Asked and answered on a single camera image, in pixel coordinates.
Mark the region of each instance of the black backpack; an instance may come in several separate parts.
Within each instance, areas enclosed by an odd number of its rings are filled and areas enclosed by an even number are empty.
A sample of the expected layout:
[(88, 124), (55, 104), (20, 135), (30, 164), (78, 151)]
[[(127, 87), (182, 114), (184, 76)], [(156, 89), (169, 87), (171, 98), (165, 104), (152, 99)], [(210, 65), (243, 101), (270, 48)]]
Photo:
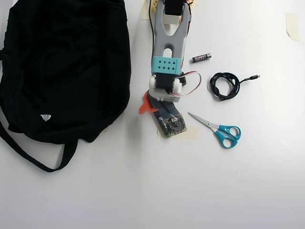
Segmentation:
[(19, 0), (10, 10), (0, 106), (9, 130), (65, 144), (51, 169), (29, 156), (0, 123), (0, 136), (47, 172), (64, 168), (78, 139), (93, 142), (125, 110), (131, 59), (123, 0)]

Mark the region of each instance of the backpack logo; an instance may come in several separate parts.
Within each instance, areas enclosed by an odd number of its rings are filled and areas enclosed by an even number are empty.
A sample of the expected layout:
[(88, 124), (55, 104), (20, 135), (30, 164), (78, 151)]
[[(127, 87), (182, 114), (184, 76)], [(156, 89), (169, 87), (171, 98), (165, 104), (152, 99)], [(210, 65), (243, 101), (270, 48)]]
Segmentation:
[(52, 115), (49, 115), (49, 114), (42, 114), (41, 117), (43, 118), (43, 120), (45, 122), (49, 121), (50, 118), (52, 117)]

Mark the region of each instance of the electronic chip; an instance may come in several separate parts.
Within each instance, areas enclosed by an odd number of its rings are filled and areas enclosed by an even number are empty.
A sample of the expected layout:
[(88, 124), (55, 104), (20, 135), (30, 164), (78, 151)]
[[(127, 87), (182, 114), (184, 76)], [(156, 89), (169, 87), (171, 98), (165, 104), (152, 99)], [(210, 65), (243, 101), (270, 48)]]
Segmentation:
[(176, 118), (168, 118), (164, 122), (169, 132), (168, 137), (187, 131), (182, 114), (177, 115)]

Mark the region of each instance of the white table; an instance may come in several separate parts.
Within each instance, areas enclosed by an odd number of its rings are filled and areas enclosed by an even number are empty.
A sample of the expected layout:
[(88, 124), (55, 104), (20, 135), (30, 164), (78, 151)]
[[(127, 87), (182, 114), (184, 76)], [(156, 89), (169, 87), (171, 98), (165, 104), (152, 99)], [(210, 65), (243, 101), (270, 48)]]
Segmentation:
[[(2, 24), (11, 2), (0, 2)], [(126, 9), (132, 46), (128, 108), (94, 143), (80, 141), (70, 164), (53, 174), (0, 140), (0, 228), (305, 228), (304, 0), (199, 1), (185, 59), (207, 52), (213, 58), (185, 61), (183, 70), (200, 71), (203, 86), (176, 105), (189, 129), (200, 128), (194, 139), (158, 138), (152, 116), (138, 115), (148, 89), (152, 36), (149, 22), (140, 18), (141, 1), (126, 0)], [(300, 42), (286, 34), (287, 12), (298, 15)], [(235, 99), (218, 102), (207, 90), (216, 72), (262, 77), (243, 83)], [(196, 80), (188, 79), (190, 87)], [(187, 112), (238, 125), (242, 138), (225, 150)], [(7, 126), (2, 112), (0, 119)], [(38, 160), (56, 166), (61, 146), (11, 135)]]

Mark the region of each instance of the scissor blade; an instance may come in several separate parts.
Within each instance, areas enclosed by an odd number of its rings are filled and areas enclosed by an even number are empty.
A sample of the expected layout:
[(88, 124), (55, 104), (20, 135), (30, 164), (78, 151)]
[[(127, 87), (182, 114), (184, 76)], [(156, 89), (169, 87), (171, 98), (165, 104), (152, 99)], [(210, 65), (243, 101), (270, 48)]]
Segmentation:
[(209, 128), (215, 128), (215, 129), (217, 129), (218, 127), (219, 127), (219, 125), (215, 125), (215, 124), (213, 124), (213, 123), (211, 123), (211, 122), (209, 122), (209, 121), (207, 121), (207, 120), (205, 120), (205, 119), (203, 119), (203, 118), (201, 118), (201, 117), (198, 117), (198, 116), (196, 116), (196, 115), (194, 115), (194, 114), (192, 114), (192, 113), (188, 113), (190, 116), (192, 116), (194, 119), (196, 119), (198, 122), (201, 122), (202, 124), (204, 124), (204, 125), (206, 125), (207, 127), (209, 127)]

